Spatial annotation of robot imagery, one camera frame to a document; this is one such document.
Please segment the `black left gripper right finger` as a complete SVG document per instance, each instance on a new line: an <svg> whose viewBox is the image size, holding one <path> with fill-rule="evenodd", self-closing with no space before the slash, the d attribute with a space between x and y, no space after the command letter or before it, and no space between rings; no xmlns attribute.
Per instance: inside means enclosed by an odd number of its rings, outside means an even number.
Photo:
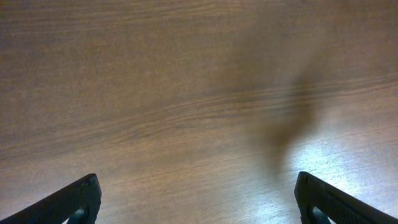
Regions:
<svg viewBox="0 0 398 224"><path fill-rule="evenodd" d="M303 224L397 224L394 218L315 177L300 172L294 189Z"/></svg>

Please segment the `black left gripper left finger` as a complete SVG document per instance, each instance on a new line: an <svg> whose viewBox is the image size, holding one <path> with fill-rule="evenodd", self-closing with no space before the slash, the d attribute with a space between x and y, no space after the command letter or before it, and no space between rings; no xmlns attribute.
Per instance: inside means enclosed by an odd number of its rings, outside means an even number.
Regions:
<svg viewBox="0 0 398 224"><path fill-rule="evenodd" d="M96 174L88 174L35 204L1 220L3 224L95 224L101 206Z"/></svg>

